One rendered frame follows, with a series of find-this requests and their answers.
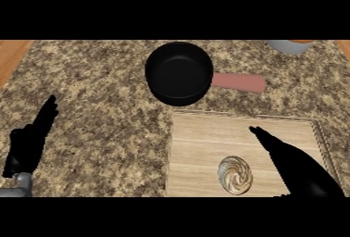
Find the swirled cream cupcake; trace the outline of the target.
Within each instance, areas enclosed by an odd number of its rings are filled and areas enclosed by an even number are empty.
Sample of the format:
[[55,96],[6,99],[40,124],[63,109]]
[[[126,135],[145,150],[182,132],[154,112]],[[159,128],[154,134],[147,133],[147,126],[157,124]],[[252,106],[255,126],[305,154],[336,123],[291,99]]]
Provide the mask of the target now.
[[228,156],[219,164],[219,182],[225,190],[234,194],[244,194],[253,184],[253,174],[247,161],[238,156]]

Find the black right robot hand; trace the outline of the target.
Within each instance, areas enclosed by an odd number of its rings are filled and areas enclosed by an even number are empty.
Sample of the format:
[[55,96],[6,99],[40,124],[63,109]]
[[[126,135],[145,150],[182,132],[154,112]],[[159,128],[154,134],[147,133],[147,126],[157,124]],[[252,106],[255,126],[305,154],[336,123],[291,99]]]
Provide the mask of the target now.
[[339,183],[314,157],[263,128],[250,126],[249,129],[269,152],[272,163],[290,191],[284,197],[345,198]]

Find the pale grey cup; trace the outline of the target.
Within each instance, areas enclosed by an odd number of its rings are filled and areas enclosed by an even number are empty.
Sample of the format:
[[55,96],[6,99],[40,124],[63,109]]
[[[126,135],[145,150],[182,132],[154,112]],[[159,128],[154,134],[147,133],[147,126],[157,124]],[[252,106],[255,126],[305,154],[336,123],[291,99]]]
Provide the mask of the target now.
[[268,40],[271,47],[284,54],[299,55],[312,45],[312,42],[300,43],[290,40]]

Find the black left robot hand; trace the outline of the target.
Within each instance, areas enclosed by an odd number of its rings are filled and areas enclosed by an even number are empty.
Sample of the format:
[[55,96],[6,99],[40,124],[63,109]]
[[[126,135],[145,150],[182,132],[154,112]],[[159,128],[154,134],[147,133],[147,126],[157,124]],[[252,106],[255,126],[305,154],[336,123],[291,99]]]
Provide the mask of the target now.
[[37,169],[46,137],[58,114],[57,96],[52,95],[42,106],[36,120],[23,129],[11,131],[9,155],[3,169],[5,178],[11,178],[23,172],[33,173]]

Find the pale wooden tray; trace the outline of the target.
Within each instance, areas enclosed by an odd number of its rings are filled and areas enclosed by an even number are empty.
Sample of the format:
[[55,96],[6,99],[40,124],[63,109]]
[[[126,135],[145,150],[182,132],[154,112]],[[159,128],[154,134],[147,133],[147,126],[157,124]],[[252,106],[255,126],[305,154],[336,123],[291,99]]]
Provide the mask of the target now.
[[229,197],[218,174],[219,164],[229,156],[241,157],[250,166],[253,184],[246,197],[272,197],[289,193],[250,127],[262,127],[284,142],[303,149],[328,173],[337,174],[321,122],[314,118],[268,115],[252,118],[213,111],[178,110],[173,115],[169,197]]

